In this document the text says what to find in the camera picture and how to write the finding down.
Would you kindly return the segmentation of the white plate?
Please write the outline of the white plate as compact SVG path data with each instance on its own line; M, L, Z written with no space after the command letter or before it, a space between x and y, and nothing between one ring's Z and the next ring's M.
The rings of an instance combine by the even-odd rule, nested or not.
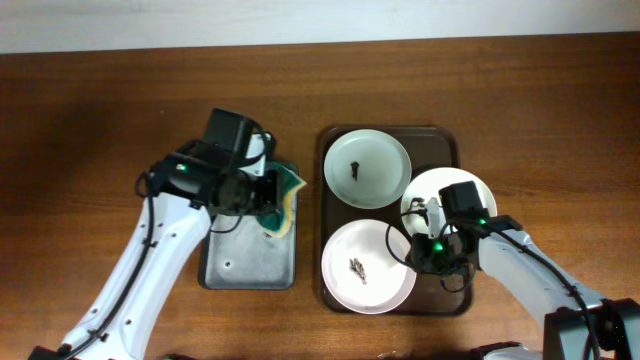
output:
M497 205L489 187L477 176L462 169L441 167L418 175L407 187L401 200L401 213L414 210L427 210L427 218L417 214L402 217L402 223L408 235L416 233L437 236L446 219L439 191L455 183L473 181L476 185L482 206L491 217L497 215Z

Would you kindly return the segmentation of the green yellow sponge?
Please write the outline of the green yellow sponge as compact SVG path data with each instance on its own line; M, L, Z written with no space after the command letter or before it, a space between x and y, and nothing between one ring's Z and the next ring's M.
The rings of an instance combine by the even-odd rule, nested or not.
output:
M276 205L276 210L267 215L257 216L256 221L267 235L282 238L293 225L294 200L297 193L307 183L295 170L283 163L270 162L267 164L267 170L273 170L279 177L278 183L282 193L277 196L279 203Z

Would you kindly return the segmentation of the pink plate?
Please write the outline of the pink plate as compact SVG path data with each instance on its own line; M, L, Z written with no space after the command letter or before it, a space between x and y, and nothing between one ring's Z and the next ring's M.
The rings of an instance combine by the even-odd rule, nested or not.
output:
M416 283L417 273L398 261L409 249L406 237L385 222L349 222L330 236L323 250L324 285L353 312L390 312L407 299Z

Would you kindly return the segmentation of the pale green plate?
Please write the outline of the pale green plate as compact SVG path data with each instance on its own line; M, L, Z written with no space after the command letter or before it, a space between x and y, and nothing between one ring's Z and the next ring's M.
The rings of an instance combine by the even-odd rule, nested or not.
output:
M403 195L412 176L405 147L373 129L349 131L329 146L323 174L333 194L360 209L386 207Z

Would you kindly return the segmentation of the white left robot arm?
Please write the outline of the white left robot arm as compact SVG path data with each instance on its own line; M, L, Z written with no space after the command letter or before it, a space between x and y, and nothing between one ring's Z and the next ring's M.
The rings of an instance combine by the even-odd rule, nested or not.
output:
M191 253L222 216L273 214L282 177L270 169L276 142L246 146L191 140L143 172L136 228L100 294L56 350L34 359L141 359L157 317Z

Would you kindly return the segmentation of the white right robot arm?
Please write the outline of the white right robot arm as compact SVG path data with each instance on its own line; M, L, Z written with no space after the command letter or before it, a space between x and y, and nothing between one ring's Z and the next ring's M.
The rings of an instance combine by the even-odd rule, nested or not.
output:
M543 349L501 342L471 350L474 359L616 359L639 356L639 305L611 300L585 286L546 256L513 218L457 218L450 236L415 234L406 257L417 273L473 278L482 271L501 283L543 328Z

